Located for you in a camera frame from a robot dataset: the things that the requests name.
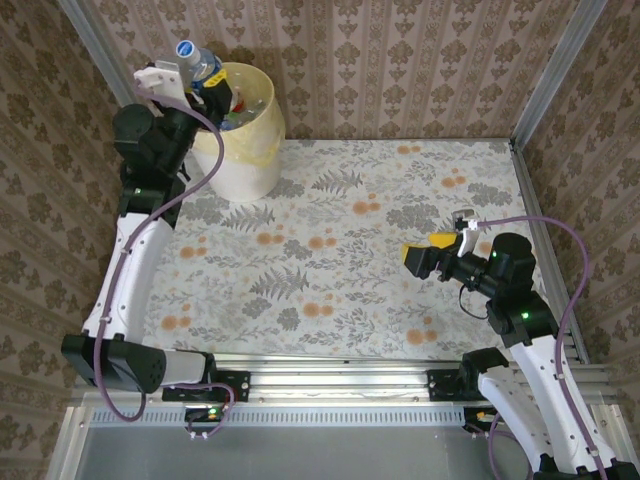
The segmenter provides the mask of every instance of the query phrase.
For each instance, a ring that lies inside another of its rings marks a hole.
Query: patterned floor
[[[145,341],[230,353],[456,359],[499,346],[458,306],[458,285],[414,278],[401,245],[451,212],[525,213],[506,141],[287,141],[276,189],[230,204],[206,188],[182,207],[154,278]],[[525,224],[500,231],[531,237]],[[542,292],[540,275],[536,286]],[[484,314],[485,299],[465,293]]]

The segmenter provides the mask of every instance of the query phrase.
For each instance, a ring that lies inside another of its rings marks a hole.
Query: yellow trash bin
[[[243,63],[224,63],[227,81],[251,107],[264,102],[264,110],[235,130],[222,131],[224,160],[210,185],[222,198],[251,202],[264,197],[280,179],[278,157],[284,140],[284,117],[275,99],[271,79],[260,69]],[[211,132],[196,135],[192,152],[203,172],[209,172],[218,158],[218,142]]]

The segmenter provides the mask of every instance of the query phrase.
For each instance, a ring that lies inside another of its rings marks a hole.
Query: patterned wallpaper
[[[84,0],[130,70],[190,38],[274,81],[289,138],[506,138],[577,0]]]
[[[115,99],[41,0],[0,3],[0,478],[43,478],[74,372],[60,341],[102,283]]]
[[[640,447],[640,2],[609,1],[525,149],[543,211],[586,239],[592,277],[576,315]],[[568,284],[578,249],[552,230]]]

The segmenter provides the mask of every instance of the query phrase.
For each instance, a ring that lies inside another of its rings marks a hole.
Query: plastic bottle
[[[209,78],[222,70],[222,62],[213,52],[196,47],[191,40],[182,40],[178,43],[176,54],[189,66],[191,88],[196,93]]]

